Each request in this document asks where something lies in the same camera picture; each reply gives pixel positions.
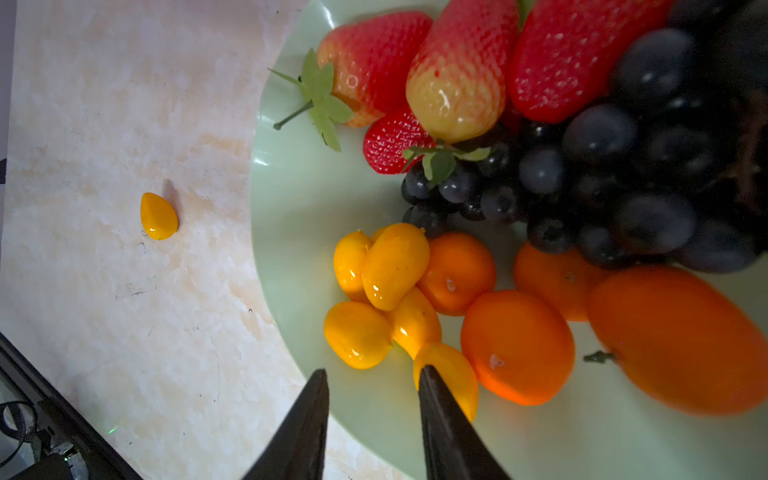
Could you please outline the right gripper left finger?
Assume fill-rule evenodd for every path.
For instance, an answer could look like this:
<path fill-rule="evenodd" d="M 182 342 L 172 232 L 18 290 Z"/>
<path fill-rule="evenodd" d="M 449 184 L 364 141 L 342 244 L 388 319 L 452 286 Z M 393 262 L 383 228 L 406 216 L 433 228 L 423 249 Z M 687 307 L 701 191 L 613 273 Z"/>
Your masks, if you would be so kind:
<path fill-rule="evenodd" d="M 309 377 L 285 419 L 244 479 L 323 478 L 329 386 L 325 369 Z"/>

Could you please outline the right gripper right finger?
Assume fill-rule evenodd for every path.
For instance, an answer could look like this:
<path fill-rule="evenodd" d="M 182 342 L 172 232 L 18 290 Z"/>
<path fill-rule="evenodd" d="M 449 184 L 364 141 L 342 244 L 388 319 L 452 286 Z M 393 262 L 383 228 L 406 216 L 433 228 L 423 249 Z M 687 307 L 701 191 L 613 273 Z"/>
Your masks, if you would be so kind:
<path fill-rule="evenodd" d="M 481 441 L 434 366 L 420 371 L 418 395 L 428 479 L 511 479 Z"/>

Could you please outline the orange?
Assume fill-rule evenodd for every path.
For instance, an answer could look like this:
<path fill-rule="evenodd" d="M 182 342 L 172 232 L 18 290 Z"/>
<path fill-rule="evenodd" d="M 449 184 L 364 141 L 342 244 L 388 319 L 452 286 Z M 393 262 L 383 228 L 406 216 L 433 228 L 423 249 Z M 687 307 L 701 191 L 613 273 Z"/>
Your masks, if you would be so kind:
<path fill-rule="evenodd" d="M 460 333 L 464 356 L 480 383 L 520 405 L 541 405 L 566 384 L 575 364 L 574 337 L 562 315 L 518 290 L 481 295 Z"/>
<path fill-rule="evenodd" d="M 569 322 L 589 321 L 589 293 L 611 275 L 587 262 L 576 248 L 547 254 L 529 241 L 518 250 L 513 267 L 517 290 L 540 297 Z"/>
<path fill-rule="evenodd" d="M 476 237 L 449 232 L 432 238 L 429 247 L 429 264 L 417 286 L 438 313 L 463 316 L 477 298 L 495 289 L 493 256 Z"/>
<path fill-rule="evenodd" d="M 732 301 L 684 270 L 620 271 L 588 295 L 589 323 L 628 379 L 700 415 L 735 415 L 767 398 L 767 338 Z"/>

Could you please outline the yellow tomato front lowest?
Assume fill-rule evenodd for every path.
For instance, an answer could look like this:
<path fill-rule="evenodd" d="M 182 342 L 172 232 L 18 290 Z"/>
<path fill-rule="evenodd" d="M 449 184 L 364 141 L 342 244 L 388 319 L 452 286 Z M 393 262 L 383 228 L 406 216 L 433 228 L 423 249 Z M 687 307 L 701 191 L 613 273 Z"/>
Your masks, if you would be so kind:
<path fill-rule="evenodd" d="M 324 335 L 333 352 L 358 370 L 380 364 L 393 346 L 388 319 L 372 306 L 354 301 L 338 303 L 328 311 Z"/>

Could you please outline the yellow tomato cluster bottom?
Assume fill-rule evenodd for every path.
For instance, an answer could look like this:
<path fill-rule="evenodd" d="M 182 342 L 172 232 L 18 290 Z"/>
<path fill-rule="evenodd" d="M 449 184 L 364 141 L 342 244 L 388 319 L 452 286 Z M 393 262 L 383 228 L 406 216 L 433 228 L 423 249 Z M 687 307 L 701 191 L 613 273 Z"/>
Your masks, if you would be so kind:
<path fill-rule="evenodd" d="M 393 310 L 425 273 L 430 247 L 425 232 L 410 223 L 386 227 L 362 267 L 364 292 L 379 310 Z"/>

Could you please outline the light green wavy fruit bowl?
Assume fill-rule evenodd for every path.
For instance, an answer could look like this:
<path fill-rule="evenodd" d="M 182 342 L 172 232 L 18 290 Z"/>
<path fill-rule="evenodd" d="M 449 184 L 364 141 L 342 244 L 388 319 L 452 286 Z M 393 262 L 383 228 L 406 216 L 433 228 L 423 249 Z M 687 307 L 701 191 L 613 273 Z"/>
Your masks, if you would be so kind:
<path fill-rule="evenodd" d="M 450 1 L 312 1 L 273 69 L 297 76 L 307 51 L 334 28 L 396 11 L 422 11 L 433 24 Z M 515 138 L 520 118 L 508 102 L 485 134 Z M 428 242 L 462 232 L 483 242 L 497 271 L 493 291 L 517 290 L 515 257 L 529 241 L 524 221 L 471 220 L 441 194 L 443 226 L 429 232 L 408 218 L 403 174 L 376 173 L 362 152 L 370 126 L 337 127 L 339 152 L 321 140 L 308 114 L 281 130 L 273 124 L 303 104 L 291 83 L 272 74 L 261 98 L 252 167 L 252 242 L 271 312 L 300 370 L 325 369 L 329 417 L 363 445 L 406 474 L 428 479 L 414 360 L 393 340 L 377 366 L 358 370 L 330 348 L 324 321 L 336 304 L 350 300 L 333 268 L 337 243 L 360 230 L 373 242 L 388 226 L 410 223 Z M 767 338 L 767 252 L 735 273 L 704 273 L 654 257 L 641 266 L 673 267 L 708 283 L 742 310 Z M 438 313 L 442 341 L 462 354 L 465 314 Z M 767 398 L 735 415 L 700 415 L 671 408 L 635 386 L 601 354 L 589 321 L 566 321 L 574 337 L 575 364 L 564 387 L 541 405 L 520 405 L 479 382 L 476 418 L 470 423 L 511 479 L 763 479 L 767 475 Z"/>

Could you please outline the dark fake grape bunch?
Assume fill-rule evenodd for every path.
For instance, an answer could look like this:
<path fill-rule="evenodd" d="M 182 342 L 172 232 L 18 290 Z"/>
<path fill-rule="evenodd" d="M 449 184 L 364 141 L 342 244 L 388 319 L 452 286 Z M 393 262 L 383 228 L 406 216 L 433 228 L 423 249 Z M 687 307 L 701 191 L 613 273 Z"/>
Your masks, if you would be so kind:
<path fill-rule="evenodd" d="M 622 268 L 654 257 L 720 274 L 767 252 L 767 5 L 670 1 L 604 95 L 515 138 L 411 147 L 402 192 L 429 232 L 441 194 L 471 220 L 524 221 L 547 254 Z"/>

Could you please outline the small strawberry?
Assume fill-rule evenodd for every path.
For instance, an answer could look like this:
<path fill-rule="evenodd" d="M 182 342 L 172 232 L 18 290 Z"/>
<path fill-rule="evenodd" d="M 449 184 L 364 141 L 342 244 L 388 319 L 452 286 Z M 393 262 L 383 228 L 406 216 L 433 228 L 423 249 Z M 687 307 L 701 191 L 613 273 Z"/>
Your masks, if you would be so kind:
<path fill-rule="evenodd" d="M 515 1 L 448 2 L 414 57 L 405 88 L 427 133 L 452 144 L 492 129 L 505 109 L 505 75 L 518 33 Z"/>

